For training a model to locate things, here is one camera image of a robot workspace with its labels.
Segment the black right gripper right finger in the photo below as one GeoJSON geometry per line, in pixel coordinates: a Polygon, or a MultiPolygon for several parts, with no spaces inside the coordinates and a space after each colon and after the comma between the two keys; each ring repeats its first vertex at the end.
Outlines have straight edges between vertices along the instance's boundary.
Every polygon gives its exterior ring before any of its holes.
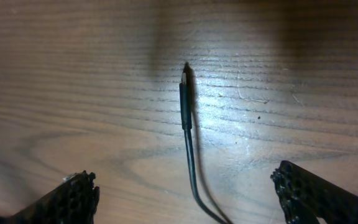
{"type": "Polygon", "coordinates": [[[358,196],[290,162],[270,176],[287,224],[358,224],[358,196]]]}

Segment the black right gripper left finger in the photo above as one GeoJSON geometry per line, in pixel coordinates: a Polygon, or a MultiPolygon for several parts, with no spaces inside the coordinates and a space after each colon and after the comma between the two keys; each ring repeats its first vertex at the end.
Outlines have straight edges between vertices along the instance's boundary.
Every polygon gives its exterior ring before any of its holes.
{"type": "Polygon", "coordinates": [[[96,174],[85,170],[66,177],[62,184],[0,224],[93,224],[100,190],[96,174]]]}

